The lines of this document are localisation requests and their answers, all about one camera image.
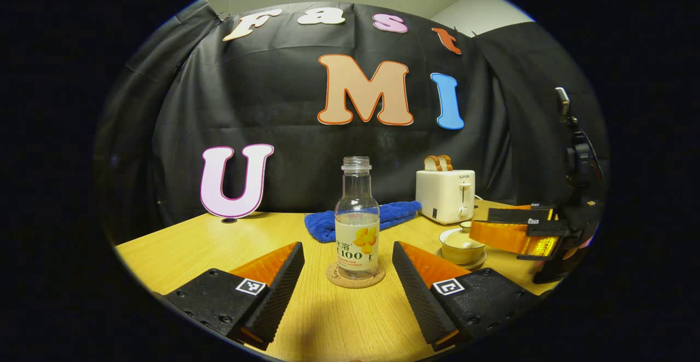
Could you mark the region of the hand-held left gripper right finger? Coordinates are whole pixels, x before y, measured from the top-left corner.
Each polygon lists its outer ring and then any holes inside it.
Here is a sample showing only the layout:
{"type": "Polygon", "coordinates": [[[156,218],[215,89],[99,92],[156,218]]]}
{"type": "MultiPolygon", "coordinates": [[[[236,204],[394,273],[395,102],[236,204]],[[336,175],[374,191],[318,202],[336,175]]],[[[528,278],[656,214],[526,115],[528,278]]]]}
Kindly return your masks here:
{"type": "Polygon", "coordinates": [[[541,300],[493,269],[471,272],[409,243],[395,242],[392,260],[423,338],[435,351],[475,342],[541,300]]]}

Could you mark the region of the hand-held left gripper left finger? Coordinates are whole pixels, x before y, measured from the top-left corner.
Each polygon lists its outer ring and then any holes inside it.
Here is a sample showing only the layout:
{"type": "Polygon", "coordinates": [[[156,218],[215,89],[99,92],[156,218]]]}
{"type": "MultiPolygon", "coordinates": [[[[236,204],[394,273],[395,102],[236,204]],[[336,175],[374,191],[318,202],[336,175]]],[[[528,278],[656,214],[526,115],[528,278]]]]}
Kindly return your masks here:
{"type": "Polygon", "coordinates": [[[265,351],[304,263],[302,243],[294,242],[230,272],[205,270],[164,298],[205,327],[265,351]]]}

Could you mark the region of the round cork coaster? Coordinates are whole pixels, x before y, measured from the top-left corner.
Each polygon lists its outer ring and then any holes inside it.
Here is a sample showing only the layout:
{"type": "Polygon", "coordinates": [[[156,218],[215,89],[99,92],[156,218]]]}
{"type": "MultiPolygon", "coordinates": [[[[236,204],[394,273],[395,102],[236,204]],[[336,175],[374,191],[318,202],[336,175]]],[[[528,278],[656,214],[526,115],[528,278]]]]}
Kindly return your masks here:
{"type": "Polygon", "coordinates": [[[370,276],[366,279],[354,279],[344,276],[340,271],[336,262],[328,266],[325,271],[325,275],[328,280],[338,287],[342,288],[368,288],[377,285],[383,280],[387,272],[382,265],[378,267],[378,271],[375,275],[370,276]]]}

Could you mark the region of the clear water bottle yellow label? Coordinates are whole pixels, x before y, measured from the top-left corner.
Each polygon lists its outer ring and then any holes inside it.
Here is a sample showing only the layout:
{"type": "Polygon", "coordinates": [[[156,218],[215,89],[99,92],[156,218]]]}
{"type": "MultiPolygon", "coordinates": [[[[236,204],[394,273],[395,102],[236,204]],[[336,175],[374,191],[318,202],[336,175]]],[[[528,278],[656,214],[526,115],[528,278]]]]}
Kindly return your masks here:
{"type": "Polygon", "coordinates": [[[378,271],[380,208],[372,197],[368,157],[343,158],[343,194],[335,207],[339,273],[364,280],[378,271]]]}

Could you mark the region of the white saucer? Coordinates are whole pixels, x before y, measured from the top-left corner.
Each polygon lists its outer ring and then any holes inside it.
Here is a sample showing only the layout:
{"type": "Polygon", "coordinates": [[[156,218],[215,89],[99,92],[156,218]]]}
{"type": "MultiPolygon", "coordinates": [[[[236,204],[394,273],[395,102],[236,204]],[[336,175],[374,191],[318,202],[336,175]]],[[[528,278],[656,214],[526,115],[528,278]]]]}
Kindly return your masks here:
{"type": "MultiPolygon", "coordinates": [[[[435,255],[440,257],[440,258],[444,258],[448,262],[452,262],[452,261],[448,260],[446,257],[444,257],[444,255],[442,253],[442,248],[438,248],[435,251],[435,255]]],[[[467,262],[467,263],[455,263],[454,262],[453,264],[460,266],[460,267],[463,267],[466,270],[477,270],[478,268],[482,267],[483,263],[485,263],[486,260],[487,260],[487,252],[485,250],[483,250],[482,253],[480,254],[480,256],[471,262],[467,262]]]]}

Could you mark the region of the white toaster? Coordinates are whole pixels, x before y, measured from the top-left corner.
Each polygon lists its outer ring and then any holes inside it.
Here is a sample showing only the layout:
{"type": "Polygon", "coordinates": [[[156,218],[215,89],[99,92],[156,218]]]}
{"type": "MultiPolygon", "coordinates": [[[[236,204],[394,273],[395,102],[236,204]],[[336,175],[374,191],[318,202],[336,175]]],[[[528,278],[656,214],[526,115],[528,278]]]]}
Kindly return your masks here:
{"type": "Polygon", "coordinates": [[[440,224],[468,221],[474,215],[475,172],[417,172],[416,200],[420,213],[440,224]]]}

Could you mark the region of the blue towel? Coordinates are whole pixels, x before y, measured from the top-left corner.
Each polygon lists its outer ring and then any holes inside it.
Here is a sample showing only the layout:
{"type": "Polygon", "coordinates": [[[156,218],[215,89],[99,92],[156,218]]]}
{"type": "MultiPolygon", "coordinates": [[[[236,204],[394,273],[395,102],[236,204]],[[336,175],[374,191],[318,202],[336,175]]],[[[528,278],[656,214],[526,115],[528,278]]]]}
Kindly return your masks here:
{"type": "MultiPolygon", "coordinates": [[[[380,205],[381,230],[402,224],[414,218],[422,205],[420,202],[393,202],[380,205]]],[[[318,242],[330,243],[335,237],[335,213],[327,211],[305,215],[305,225],[312,237],[318,242]]]]}

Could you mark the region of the black backdrop cloth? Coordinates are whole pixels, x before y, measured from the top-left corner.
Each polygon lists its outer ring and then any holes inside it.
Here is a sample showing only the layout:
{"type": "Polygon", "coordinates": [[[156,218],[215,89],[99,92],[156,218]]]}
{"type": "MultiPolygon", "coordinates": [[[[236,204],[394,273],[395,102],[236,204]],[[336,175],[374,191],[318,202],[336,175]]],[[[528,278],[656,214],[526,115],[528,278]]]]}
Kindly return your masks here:
{"type": "Polygon", "coordinates": [[[273,147],[262,212],[324,212],[344,157],[366,156],[380,203],[412,200],[428,155],[476,173],[476,193],[524,205],[575,188],[568,114],[592,145],[593,188],[609,185],[610,144],[580,68],[534,22],[474,37],[420,16],[306,2],[227,20],[206,0],[153,33],[125,63],[98,124],[98,213],[123,243],[206,212],[203,152],[228,146],[225,197],[247,192],[243,148],[273,147]]]}

